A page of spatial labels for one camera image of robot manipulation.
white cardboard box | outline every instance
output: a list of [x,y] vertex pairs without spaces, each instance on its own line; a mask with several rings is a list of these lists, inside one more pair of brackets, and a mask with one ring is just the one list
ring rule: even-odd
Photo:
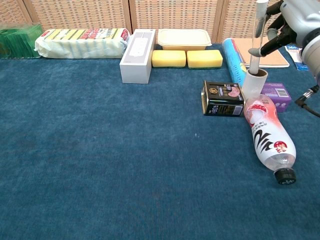
[[155,29],[136,29],[120,62],[124,84],[147,84],[152,68],[155,47]]

black bottle cap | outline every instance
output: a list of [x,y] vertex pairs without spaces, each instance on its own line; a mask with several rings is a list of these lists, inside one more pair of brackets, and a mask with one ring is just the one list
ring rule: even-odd
[[292,168],[280,168],[274,172],[274,176],[281,185],[290,185],[296,182],[296,174]]

plastic food container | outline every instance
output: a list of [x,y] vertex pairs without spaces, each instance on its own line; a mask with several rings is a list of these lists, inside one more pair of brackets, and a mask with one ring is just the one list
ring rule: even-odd
[[158,44],[163,50],[205,50],[211,39],[203,29],[159,29]]

toothpaste box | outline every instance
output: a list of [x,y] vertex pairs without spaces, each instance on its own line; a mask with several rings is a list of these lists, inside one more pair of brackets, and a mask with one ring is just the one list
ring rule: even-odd
[[292,100],[288,91],[282,83],[265,83],[262,88],[261,94],[264,94],[271,98],[278,113],[285,112]]

cardboard tube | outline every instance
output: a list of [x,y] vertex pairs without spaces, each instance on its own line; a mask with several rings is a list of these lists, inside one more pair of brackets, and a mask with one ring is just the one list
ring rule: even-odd
[[251,74],[247,71],[241,89],[244,99],[257,98],[261,94],[267,77],[268,72],[260,68],[257,74]]

